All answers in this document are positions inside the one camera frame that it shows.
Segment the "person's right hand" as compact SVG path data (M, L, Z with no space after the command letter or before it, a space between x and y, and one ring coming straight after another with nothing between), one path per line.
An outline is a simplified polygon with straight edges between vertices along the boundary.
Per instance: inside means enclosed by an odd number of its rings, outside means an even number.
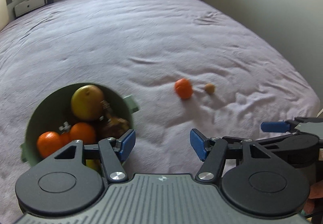
M304 212L306 214L311 214L315 208L315 199L323 197L323 182L317 182L310 187L309 197L304 205Z

